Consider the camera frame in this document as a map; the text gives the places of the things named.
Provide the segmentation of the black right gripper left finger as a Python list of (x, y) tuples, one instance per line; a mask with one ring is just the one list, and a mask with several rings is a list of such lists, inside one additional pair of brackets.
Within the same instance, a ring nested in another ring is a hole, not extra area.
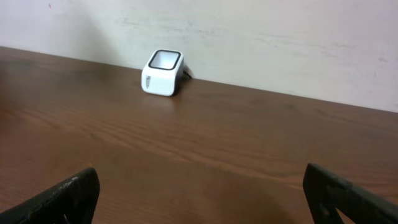
[(90, 167), (1, 213), (1, 223), (91, 223), (100, 194)]

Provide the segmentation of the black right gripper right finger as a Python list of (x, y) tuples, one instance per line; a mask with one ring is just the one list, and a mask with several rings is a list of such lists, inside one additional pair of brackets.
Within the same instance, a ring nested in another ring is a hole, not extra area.
[(343, 213), (354, 223), (397, 223), (397, 205), (352, 182), (309, 163), (303, 191), (315, 223), (343, 223)]

